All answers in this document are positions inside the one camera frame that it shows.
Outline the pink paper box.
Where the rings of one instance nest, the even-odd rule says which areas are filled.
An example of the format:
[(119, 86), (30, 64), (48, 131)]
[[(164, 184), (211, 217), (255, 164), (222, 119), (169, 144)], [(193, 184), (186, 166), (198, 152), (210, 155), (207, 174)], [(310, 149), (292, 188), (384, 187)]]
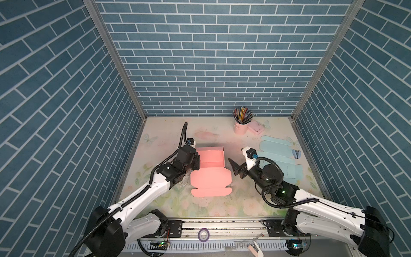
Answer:
[(200, 169), (190, 174), (191, 194), (196, 198), (224, 197), (232, 193), (231, 171), (225, 167), (223, 147), (202, 147), (197, 152), (200, 156)]

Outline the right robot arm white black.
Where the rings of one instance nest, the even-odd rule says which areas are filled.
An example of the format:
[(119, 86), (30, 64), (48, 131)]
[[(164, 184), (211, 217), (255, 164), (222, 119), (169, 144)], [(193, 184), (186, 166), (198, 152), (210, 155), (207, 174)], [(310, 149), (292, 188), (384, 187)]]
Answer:
[(249, 177), (270, 207), (285, 209), (283, 231), (290, 236), (320, 235), (344, 242), (366, 257), (388, 257), (394, 233), (377, 208), (344, 206), (316, 197), (284, 181), (278, 164), (266, 157), (247, 157), (237, 164), (229, 159), (233, 173)]

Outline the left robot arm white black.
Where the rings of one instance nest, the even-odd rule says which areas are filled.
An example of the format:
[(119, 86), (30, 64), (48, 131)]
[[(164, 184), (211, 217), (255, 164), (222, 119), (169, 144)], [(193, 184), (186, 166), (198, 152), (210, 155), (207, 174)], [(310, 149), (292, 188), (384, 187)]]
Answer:
[(91, 257), (117, 257), (124, 247), (148, 235), (162, 236), (168, 218), (153, 210), (142, 218), (137, 215), (161, 195), (180, 183), (189, 171), (200, 169), (200, 155), (195, 140), (186, 136), (184, 123), (177, 149), (153, 168), (148, 182), (125, 199), (104, 208), (95, 208), (82, 239), (74, 246), (70, 256), (76, 256), (83, 245)]

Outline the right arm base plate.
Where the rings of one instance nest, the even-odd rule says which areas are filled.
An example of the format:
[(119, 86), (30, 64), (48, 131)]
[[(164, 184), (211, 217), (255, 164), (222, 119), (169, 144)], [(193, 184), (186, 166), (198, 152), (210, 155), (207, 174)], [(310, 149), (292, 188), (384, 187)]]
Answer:
[(266, 228), (269, 237), (299, 237), (311, 236), (310, 233), (303, 233), (296, 227), (295, 221), (285, 221), (278, 219), (263, 220), (261, 222)]

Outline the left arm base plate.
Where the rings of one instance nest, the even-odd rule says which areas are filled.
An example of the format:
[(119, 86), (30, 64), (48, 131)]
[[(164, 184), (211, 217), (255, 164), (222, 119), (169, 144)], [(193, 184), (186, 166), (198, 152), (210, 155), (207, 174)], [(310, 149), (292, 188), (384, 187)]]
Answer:
[(163, 222), (155, 233), (146, 235), (144, 238), (180, 238), (182, 231), (182, 220), (168, 220), (167, 224)]

